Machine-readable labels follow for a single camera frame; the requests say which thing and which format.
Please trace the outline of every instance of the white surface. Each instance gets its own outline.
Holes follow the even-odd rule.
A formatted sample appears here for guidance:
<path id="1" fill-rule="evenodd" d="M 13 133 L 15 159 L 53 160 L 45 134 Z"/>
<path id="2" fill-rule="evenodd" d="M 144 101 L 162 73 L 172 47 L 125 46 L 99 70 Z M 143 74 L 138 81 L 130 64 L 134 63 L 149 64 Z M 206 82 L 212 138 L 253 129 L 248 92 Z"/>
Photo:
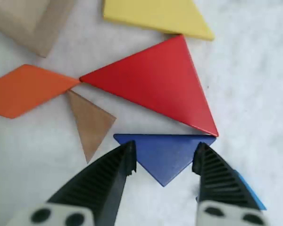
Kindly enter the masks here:
<path id="1" fill-rule="evenodd" d="M 213 148 L 235 167 L 283 226 L 283 0 L 197 0 L 214 42 L 187 38 L 220 137 Z M 46 59 L 0 33 L 0 77 L 35 64 L 75 78 L 168 36 L 101 19 L 100 0 L 80 0 Z M 117 146 L 114 133 L 191 133 L 190 128 L 80 85 L 85 98 L 117 117 L 93 160 Z M 0 226 L 16 210 L 47 200 L 85 167 L 64 95 L 20 118 L 0 117 Z M 140 165 L 130 176 L 117 226 L 194 225 L 198 176 L 186 168 L 165 188 Z"/>

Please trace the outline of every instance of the small wooden triangle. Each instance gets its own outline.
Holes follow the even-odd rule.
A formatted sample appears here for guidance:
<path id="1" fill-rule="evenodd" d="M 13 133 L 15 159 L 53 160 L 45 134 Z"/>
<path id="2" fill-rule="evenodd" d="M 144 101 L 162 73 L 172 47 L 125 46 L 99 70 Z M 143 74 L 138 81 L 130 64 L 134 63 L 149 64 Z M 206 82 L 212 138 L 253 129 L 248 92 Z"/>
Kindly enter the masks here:
<path id="1" fill-rule="evenodd" d="M 116 118 L 73 91 L 67 94 L 88 163 Z"/>

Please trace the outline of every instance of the wooden piece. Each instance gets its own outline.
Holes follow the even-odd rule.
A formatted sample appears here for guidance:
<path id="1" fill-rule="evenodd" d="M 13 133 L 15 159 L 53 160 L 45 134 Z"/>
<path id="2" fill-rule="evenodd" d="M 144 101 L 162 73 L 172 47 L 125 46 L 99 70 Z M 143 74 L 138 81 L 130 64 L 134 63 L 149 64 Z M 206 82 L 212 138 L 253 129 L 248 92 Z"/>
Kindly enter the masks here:
<path id="1" fill-rule="evenodd" d="M 105 0 L 103 16 L 107 20 L 165 33 L 214 39 L 192 0 Z"/>
<path id="2" fill-rule="evenodd" d="M 80 80 L 218 136 L 182 35 L 91 72 Z"/>
<path id="3" fill-rule="evenodd" d="M 12 7 L 15 2 L 21 2 L 21 7 Z M 75 0 L 0 0 L 0 31 L 46 57 L 74 3 Z"/>
<path id="4" fill-rule="evenodd" d="M 116 118 L 77 93 L 67 93 L 88 163 Z"/>
<path id="5" fill-rule="evenodd" d="M 0 115 L 16 118 L 79 83 L 62 74 L 23 65 L 0 78 Z"/>

